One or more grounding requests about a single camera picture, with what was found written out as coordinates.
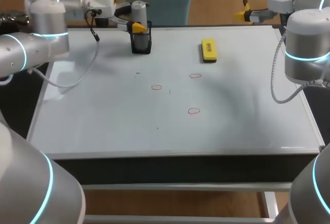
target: whiteboard eraser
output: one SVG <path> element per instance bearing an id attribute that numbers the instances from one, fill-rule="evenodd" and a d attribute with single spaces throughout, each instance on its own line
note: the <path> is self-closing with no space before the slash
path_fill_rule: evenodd
<path id="1" fill-rule="evenodd" d="M 202 39 L 203 62 L 217 61 L 217 48 L 214 38 Z"/>

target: wooden floor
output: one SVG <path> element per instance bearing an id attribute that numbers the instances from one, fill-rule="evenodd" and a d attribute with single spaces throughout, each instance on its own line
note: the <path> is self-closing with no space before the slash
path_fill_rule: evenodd
<path id="1" fill-rule="evenodd" d="M 0 10 L 24 10 L 23 3 L 24 0 L 0 0 Z M 267 7 L 267 0 L 248 0 L 248 3 L 251 9 Z M 242 0 L 192 0 L 189 24 L 242 24 L 233 15 L 243 10 Z M 267 23 L 278 24 L 279 18 Z M 132 190 L 85 193 L 87 214 L 264 217 L 258 193 Z M 276 198 L 282 209 L 288 193 L 278 193 Z"/>

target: red circle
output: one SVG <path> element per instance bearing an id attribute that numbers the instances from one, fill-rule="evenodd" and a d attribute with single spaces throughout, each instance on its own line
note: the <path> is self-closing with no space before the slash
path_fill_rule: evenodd
<path id="1" fill-rule="evenodd" d="M 155 90 L 155 91 L 158 91 L 158 90 L 160 90 L 161 88 L 162 88 L 161 85 L 154 85 L 154 86 L 151 87 L 151 89 L 153 89 L 153 90 Z"/>
<path id="2" fill-rule="evenodd" d="M 197 113 L 199 113 L 199 112 L 201 112 L 201 110 L 198 109 L 198 108 L 190 108 L 190 109 L 188 110 L 188 114 L 190 114 L 190 115 L 194 115 L 194 114 L 197 114 Z"/>
<path id="3" fill-rule="evenodd" d="M 200 78 L 200 77 L 202 77 L 202 75 L 200 73 L 192 73 L 192 74 L 189 75 L 189 77 L 191 77 L 191 78 Z"/>

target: pen holder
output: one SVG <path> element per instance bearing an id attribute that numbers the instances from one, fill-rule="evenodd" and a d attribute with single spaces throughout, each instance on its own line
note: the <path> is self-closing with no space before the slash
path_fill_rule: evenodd
<path id="1" fill-rule="evenodd" d="M 151 21 L 147 21 L 148 33 L 130 33 L 130 44 L 133 54 L 148 55 L 151 52 Z"/>

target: white table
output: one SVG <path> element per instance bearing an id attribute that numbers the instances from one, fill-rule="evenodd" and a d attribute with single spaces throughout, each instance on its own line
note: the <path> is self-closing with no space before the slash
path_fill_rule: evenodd
<path id="1" fill-rule="evenodd" d="M 272 100 L 272 57 L 281 35 L 271 26 L 154 28 L 150 55 L 133 55 L 129 36 L 122 31 L 96 32 L 100 53 L 87 78 L 69 91 L 45 83 L 30 127 L 28 141 L 58 162 L 187 155 L 303 156 L 317 155 L 324 145 L 303 93 L 283 105 Z M 216 63 L 201 60 L 201 40 L 207 37 L 216 40 Z M 61 84 L 79 78 L 95 49 L 87 29 L 71 29 L 69 38 L 69 59 L 50 65 L 47 71 Z M 296 90 L 284 75 L 284 50 L 283 46 L 276 70 L 279 98 Z M 191 78 L 191 74 L 201 77 Z M 205 183 L 84 188 L 274 191 L 290 187 L 290 183 Z M 266 192 L 264 197 L 268 219 L 87 216 L 86 222 L 270 223 L 277 214 L 274 193 Z"/>

